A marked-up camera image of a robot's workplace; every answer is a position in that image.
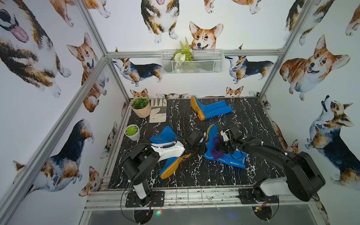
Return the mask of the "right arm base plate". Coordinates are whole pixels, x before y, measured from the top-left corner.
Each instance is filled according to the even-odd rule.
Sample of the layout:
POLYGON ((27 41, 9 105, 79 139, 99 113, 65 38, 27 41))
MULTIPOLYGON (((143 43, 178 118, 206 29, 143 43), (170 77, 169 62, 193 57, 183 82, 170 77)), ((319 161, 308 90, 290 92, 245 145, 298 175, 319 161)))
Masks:
POLYGON ((238 198, 242 204, 263 204, 278 203, 279 198, 277 196, 266 196, 260 189, 253 188, 240 188, 238 190, 238 198))

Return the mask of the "purple cloth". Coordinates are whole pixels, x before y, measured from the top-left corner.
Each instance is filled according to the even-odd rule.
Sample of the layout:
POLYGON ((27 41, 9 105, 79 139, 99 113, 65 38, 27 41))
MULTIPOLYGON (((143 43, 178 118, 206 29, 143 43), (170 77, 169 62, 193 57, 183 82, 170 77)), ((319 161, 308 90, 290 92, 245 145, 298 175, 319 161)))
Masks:
POLYGON ((223 158, 225 156, 224 152, 222 152, 220 149, 222 142, 223 142, 223 138, 221 136, 216 136, 213 139, 213 148, 211 150, 211 153, 214 160, 223 158))

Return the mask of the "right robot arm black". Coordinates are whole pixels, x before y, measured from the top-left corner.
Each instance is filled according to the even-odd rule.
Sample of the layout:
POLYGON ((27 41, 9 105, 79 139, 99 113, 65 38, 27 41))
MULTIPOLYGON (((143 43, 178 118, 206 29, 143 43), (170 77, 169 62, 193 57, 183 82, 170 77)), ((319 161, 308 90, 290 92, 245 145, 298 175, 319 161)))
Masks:
POLYGON ((319 197, 318 191, 326 184, 324 177, 312 157, 305 153, 284 151, 277 146, 261 142, 253 137, 233 138, 217 137, 221 150, 229 153, 239 152, 241 156, 249 153, 265 159, 279 167, 284 177, 262 179, 253 186, 252 195, 258 201, 272 196, 294 196, 308 202, 319 197))

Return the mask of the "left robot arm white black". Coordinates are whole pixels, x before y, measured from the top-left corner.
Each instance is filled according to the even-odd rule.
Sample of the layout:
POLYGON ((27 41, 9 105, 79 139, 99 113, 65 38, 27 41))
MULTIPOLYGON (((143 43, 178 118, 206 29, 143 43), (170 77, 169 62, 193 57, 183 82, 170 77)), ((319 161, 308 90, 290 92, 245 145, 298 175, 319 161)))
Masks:
POLYGON ((140 202, 146 205, 152 198, 148 178, 159 161, 182 157, 186 150, 205 143, 207 141, 204 137, 195 142, 190 138, 174 138, 168 143, 142 143, 129 149, 127 155, 121 159, 121 167, 140 202))

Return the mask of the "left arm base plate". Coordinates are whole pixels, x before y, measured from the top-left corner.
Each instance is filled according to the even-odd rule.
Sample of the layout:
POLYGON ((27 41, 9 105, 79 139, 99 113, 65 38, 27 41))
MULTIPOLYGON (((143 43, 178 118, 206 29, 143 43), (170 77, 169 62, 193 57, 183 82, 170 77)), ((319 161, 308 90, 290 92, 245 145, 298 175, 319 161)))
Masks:
POLYGON ((164 191, 153 191, 149 196, 140 199, 135 191, 130 191, 126 195, 126 208, 139 207, 163 207, 165 200, 164 191))

